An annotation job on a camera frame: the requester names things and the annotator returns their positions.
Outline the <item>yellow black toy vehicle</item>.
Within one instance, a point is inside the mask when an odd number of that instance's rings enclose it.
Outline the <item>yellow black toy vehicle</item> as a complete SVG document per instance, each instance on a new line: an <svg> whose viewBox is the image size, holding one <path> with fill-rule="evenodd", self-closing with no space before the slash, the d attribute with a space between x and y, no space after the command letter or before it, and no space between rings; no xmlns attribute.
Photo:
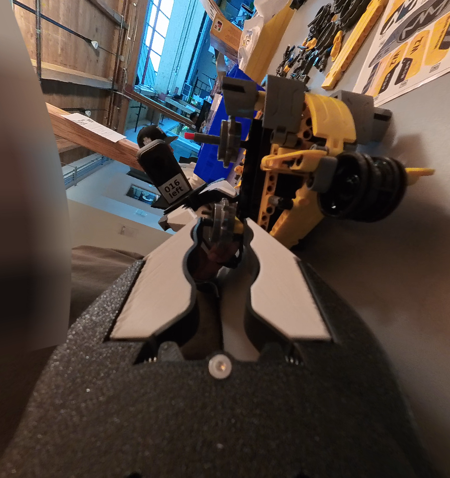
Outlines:
<svg viewBox="0 0 450 478"><path fill-rule="evenodd" d="M210 242L237 241L251 219L291 248L325 218L373 223L388 217L407 188L434 169L406 168L385 156L357 152L381 141L392 117L372 96L340 90L330 97L303 83L267 76L264 91L253 81L224 77L228 119L220 134L188 133L187 139L218 146L224 166L245 151L235 199L211 200L204 219Z"/></svg>

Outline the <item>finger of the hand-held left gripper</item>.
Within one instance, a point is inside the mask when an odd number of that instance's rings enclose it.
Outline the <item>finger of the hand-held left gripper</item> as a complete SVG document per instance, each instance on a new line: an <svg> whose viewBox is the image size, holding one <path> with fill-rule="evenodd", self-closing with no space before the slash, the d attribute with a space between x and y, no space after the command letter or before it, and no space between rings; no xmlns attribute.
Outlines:
<svg viewBox="0 0 450 478"><path fill-rule="evenodd" d="M189 207L178 207L172 212L162 216L158 221L159 226L162 230L172 230L173 232L178 232L186 224L196 221L197 214Z"/></svg>
<svg viewBox="0 0 450 478"><path fill-rule="evenodd" d="M234 200L237 196L235 188L233 188L227 180L219 179L211 183L205 183L197 189L195 200L197 201L220 201L223 198Z"/></svg>

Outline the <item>cardboard toy set box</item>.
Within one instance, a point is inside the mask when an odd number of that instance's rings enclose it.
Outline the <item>cardboard toy set box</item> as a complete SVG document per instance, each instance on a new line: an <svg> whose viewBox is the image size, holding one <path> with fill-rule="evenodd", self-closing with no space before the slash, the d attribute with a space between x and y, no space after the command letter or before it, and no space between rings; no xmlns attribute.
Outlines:
<svg viewBox="0 0 450 478"><path fill-rule="evenodd" d="M226 19L215 1L203 1L203 6L212 20L210 44L226 58L239 64L238 53L242 30Z"/></svg>

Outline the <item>pile of loose building pieces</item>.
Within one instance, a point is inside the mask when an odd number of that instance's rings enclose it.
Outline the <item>pile of loose building pieces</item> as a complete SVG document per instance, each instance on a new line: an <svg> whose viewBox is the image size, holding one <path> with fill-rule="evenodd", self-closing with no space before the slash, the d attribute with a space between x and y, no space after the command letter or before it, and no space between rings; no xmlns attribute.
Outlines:
<svg viewBox="0 0 450 478"><path fill-rule="evenodd" d="M329 58L334 61L341 50L344 35L365 13L369 0L335 0L323 5L307 25L308 33L301 45L287 46L276 69L280 77L307 84L312 68L324 72Z"/></svg>

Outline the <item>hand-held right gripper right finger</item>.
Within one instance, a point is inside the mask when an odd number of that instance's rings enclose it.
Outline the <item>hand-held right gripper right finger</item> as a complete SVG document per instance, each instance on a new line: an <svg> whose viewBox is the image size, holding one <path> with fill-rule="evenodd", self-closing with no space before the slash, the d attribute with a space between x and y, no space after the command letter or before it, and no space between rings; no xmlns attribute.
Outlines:
<svg viewBox="0 0 450 478"><path fill-rule="evenodd" d="M245 220L245 251L251 274L245 331L253 346L260 352L268 343L330 342L299 258L250 218Z"/></svg>

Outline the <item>clear plastic bags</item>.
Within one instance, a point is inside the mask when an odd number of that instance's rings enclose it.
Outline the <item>clear plastic bags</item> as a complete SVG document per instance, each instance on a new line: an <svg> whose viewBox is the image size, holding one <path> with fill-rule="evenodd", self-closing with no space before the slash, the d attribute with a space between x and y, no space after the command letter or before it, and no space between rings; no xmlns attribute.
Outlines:
<svg viewBox="0 0 450 478"><path fill-rule="evenodd" d="M252 17L244 22L238 47L238 66L245 71L264 25L284 6L286 0L256 0Z"/></svg>

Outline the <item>white paper label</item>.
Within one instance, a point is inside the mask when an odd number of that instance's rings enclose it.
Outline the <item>white paper label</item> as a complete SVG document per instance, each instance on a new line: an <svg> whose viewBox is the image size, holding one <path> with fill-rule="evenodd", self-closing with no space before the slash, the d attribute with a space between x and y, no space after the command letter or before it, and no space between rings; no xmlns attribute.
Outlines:
<svg viewBox="0 0 450 478"><path fill-rule="evenodd" d="M73 123L93 132L113 143L126 139L126 136L117 133L116 131L107 128L106 126L92 120L89 116L82 115L81 113L73 113L68 115L62 115L64 118L72 121Z"/></svg>

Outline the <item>tall bright window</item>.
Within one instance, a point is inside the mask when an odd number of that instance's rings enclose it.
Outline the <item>tall bright window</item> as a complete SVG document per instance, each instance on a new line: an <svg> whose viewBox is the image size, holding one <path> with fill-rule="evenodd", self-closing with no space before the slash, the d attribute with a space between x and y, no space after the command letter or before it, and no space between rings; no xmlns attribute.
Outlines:
<svg viewBox="0 0 450 478"><path fill-rule="evenodd" d="M173 6L173 0L149 1L138 57L136 86L155 85Z"/></svg>

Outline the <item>person's left hand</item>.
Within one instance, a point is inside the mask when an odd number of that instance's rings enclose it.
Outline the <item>person's left hand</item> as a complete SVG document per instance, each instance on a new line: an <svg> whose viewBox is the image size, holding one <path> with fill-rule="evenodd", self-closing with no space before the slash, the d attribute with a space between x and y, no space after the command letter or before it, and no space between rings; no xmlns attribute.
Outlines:
<svg viewBox="0 0 450 478"><path fill-rule="evenodd" d="M213 244L210 248L202 243L192 252L187 261L191 277L196 282L215 278L223 265L236 254L237 250L237 243L225 246Z"/></svg>

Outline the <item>yellow flat building plate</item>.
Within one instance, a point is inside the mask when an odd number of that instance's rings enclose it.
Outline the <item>yellow flat building plate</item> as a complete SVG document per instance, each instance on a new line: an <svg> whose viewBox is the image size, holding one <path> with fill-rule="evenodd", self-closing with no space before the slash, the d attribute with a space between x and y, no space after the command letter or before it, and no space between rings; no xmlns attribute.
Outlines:
<svg viewBox="0 0 450 478"><path fill-rule="evenodd" d="M388 0L372 0L369 3L344 46L341 47L337 59L321 85L322 89L331 91L337 86L388 3Z"/></svg>

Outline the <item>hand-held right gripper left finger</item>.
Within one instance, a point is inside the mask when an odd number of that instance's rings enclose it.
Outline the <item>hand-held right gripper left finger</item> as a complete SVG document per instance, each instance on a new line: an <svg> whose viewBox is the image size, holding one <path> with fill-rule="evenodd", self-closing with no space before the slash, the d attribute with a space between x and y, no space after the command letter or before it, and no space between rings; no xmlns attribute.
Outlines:
<svg viewBox="0 0 450 478"><path fill-rule="evenodd" d="M188 259L199 246L198 218L186 224L145 257L115 325L111 340L156 337L192 311L196 285Z"/></svg>

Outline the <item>yellow sticker sheet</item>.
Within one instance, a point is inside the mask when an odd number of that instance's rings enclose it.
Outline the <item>yellow sticker sheet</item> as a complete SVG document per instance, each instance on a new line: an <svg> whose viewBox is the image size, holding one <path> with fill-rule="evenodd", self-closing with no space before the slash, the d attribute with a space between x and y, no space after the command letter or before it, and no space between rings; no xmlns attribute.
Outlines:
<svg viewBox="0 0 450 478"><path fill-rule="evenodd" d="M450 0L393 1L353 92L381 106L450 73Z"/></svg>

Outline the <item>brown wooden beam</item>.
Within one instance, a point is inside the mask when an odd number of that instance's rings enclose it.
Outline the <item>brown wooden beam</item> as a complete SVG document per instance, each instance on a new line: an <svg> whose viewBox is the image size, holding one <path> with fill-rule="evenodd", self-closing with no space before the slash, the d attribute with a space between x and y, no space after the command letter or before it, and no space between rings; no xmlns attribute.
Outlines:
<svg viewBox="0 0 450 478"><path fill-rule="evenodd" d="M66 111L48 103L46 103L46 107L49 112L53 132L58 137L134 169L142 170L137 160L138 146L136 143L128 139L113 142L66 119Z"/></svg>

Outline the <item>blue plastic bin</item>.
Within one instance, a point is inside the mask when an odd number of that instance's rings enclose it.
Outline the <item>blue plastic bin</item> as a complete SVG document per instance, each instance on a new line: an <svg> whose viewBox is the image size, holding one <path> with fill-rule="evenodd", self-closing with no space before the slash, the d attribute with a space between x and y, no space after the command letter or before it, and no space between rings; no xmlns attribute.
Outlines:
<svg viewBox="0 0 450 478"><path fill-rule="evenodd" d="M238 65L234 65L232 69L227 73L227 77L250 80L251 78L246 75ZM257 91L265 91L262 86L254 83ZM222 120L228 120L226 114L225 104L221 95L216 94L215 99L218 98L218 103L210 110L209 119L210 124L206 127L207 134L220 135L220 128ZM241 140L246 140L248 133L252 125L252 119L236 117L236 121L242 124ZM217 145L202 144L198 154L198 160L194 168L194 174L200 177L204 182L210 183L221 178L227 179L233 166L230 164L228 168L224 168L223 162L217 160Z"/></svg>

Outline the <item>person's left forearm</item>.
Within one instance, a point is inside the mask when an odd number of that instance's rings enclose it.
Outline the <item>person's left forearm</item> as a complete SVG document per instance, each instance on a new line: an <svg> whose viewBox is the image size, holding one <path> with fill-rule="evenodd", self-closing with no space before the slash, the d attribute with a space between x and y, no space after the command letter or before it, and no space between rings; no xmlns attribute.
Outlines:
<svg viewBox="0 0 450 478"><path fill-rule="evenodd" d="M72 248L72 281L69 326L119 278L144 256L113 248L76 246Z"/></svg>

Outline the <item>yellow cardboard tray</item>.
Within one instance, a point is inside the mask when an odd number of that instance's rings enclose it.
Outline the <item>yellow cardboard tray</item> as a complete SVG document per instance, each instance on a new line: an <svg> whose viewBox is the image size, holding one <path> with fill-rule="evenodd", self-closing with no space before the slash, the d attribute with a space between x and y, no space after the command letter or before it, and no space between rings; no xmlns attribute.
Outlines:
<svg viewBox="0 0 450 478"><path fill-rule="evenodd" d="M292 1L287 1L285 6L265 23L251 52L250 59L242 69L257 84L261 84L266 76L282 37L293 18L295 9L291 7L291 3Z"/></svg>

